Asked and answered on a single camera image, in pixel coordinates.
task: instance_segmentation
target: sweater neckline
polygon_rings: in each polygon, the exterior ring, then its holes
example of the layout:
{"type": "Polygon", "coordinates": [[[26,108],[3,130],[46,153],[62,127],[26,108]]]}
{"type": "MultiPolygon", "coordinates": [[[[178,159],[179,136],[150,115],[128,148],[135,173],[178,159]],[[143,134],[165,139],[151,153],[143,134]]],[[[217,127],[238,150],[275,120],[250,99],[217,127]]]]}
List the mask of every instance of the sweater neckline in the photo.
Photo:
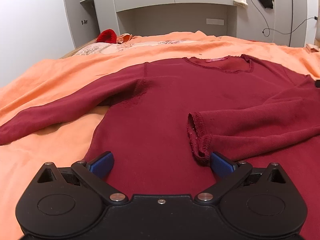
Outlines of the sweater neckline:
{"type": "Polygon", "coordinates": [[[188,62],[189,64],[198,66],[198,67],[202,67],[202,68],[207,68],[207,69],[212,69],[212,70],[218,70],[221,72],[225,72],[225,73],[239,73],[239,72],[245,72],[245,73],[250,73],[253,71],[253,61],[250,59],[250,57],[248,55],[245,54],[241,54],[240,56],[226,56],[226,57],[221,57],[221,58],[214,58],[214,59],[199,59],[197,57],[191,57],[191,58],[187,58],[187,57],[183,57],[183,59],[188,62]],[[200,63],[196,63],[193,62],[192,60],[190,60],[191,58],[195,58],[198,60],[203,60],[207,62],[214,62],[214,61],[223,61],[223,60],[228,60],[230,58],[239,58],[239,59],[243,59],[244,61],[246,61],[249,64],[249,68],[246,70],[242,70],[242,69],[237,69],[237,70],[223,70],[221,68],[217,68],[214,66],[206,66],[206,65],[202,65],[200,63]]]}

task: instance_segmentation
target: clothing label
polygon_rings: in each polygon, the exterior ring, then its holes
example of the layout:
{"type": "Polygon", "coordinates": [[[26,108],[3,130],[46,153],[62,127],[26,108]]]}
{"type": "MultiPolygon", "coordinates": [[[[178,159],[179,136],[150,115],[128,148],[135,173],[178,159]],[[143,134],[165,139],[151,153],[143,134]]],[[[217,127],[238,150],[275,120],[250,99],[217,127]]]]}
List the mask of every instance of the clothing label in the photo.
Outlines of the clothing label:
{"type": "Polygon", "coordinates": [[[206,59],[205,62],[209,63],[209,62],[214,62],[214,61],[220,61],[220,60],[225,60],[228,57],[220,57],[220,58],[212,58],[212,59],[206,59]]]}

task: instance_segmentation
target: bed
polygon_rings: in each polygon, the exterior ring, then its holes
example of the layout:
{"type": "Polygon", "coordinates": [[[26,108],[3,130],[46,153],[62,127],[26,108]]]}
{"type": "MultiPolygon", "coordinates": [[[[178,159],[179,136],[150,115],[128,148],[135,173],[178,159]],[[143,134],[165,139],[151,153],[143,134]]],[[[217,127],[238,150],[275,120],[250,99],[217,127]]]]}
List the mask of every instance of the bed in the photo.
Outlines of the bed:
{"type": "MultiPolygon", "coordinates": [[[[43,60],[0,90],[0,125],[23,109],[70,95],[90,82],[125,67],[166,58],[220,58],[247,54],[285,66],[297,73],[320,78],[320,52],[233,37],[175,32],[161,36],[133,37],[124,44],[89,42],[62,59],[43,60]]],[[[51,125],[10,144],[0,146],[0,239],[23,235],[15,206],[39,167],[47,161],[68,167],[81,160],[92,134],[108,106],[97,106],[79,119],[51,125]]],[[[306,224],[302,235],[309,230],[306,224]]]]}

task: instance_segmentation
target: blue gripper pad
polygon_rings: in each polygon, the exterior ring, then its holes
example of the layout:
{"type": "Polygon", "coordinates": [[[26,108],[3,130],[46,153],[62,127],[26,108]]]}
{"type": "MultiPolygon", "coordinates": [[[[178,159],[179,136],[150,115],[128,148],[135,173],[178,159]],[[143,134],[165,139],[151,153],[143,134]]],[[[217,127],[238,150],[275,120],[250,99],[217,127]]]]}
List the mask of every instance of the blue gripper pad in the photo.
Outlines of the blue gripper pad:
{"type": "Polygon", "coordinates": [[[223,178],[235,171],[236,163],[233,163],[232,161],[228,163],[218,155],[220,154],[215,152],[211,153],[210,167],[214,173],[216,173],[220,178],[223,178]]]}
{"type": "Polygon", "coordinates": [[[106,152],[87,164],[94,175],[103,179],[113,168],[115,160],[111,152],[106,152]]]}

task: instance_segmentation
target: red knit hat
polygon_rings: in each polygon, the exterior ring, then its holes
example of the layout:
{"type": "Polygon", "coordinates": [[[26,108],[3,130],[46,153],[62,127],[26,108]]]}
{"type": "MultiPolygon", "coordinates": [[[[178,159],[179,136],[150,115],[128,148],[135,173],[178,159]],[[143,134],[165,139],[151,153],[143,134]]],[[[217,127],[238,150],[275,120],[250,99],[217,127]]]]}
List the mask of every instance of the red knit hat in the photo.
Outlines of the red knit hat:
{"type": "Polygon", "coordinates": [[[108,29],[99,34],[97,42],[117,43],[117,34],[114,30],[108,29]]]}

